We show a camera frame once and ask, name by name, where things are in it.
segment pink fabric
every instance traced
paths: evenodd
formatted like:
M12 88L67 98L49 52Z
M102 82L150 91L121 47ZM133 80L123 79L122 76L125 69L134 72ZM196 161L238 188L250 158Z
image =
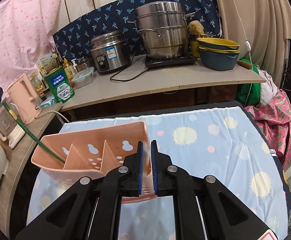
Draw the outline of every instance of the pink fabric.
M53 28L60 0L0 2L0 87L4 91L26 72L38 72L35 61L54 48Z
M247 106L249 111L283 166L291 162L291 104L283 90L269 104Z

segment metal bolt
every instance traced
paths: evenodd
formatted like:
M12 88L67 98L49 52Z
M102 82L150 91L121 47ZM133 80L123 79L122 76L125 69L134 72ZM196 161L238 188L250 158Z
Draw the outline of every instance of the metal bolt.
M80 183L82 185L87 185L87 184L89 184L89 182L90 182L90 179L88 177L83 177L80 179Z
M121 166L119 169L118 169L118 171L119 172L121 172L121 173L126 173L126 172L128 172L128 167L126 167L126 166Z
M170 172L176 172L178 170L178 168L176 166L174 166L174 165L171 165L171 166L169 166L167 168L167 170L170 171Z
M206 177L206 181L209 183L215 183L215 177L213 177L212 175L209 175Z

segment pink storage caddy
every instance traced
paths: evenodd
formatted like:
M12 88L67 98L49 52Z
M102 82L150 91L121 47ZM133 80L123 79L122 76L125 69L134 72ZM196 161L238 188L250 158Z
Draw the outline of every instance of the pink storage caddy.
M150 141L144 121L108 127L46 135L41 141L66 160L58 161L37 146L31 162L54 180L72 185L81 177L97 179L112 169L122 166L124 158L137 152L138 142L144 143L142 194L137 198L124 198L123 203L137 202L155 197L152 183Z

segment green milk powder can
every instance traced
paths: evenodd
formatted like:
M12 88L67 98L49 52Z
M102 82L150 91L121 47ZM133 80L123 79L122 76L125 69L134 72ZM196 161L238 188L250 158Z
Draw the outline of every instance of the green milk powder can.
M57 102L65 103L75 95L63 67L52 70L44 79Z

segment light blue tablecloth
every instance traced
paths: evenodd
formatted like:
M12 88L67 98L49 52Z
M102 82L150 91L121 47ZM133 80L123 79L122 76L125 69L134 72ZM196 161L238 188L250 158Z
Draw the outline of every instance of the light blue tablecloth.
M216 176L284 239L288 229L282 181L267 144L239 107L130 118L66 123L60 133L135 120L147 123L150 141L191 175ZM66 188L43 171L37 177L28 211L31 222ZM168 240L175 232L172 197L123 204L119 238Z

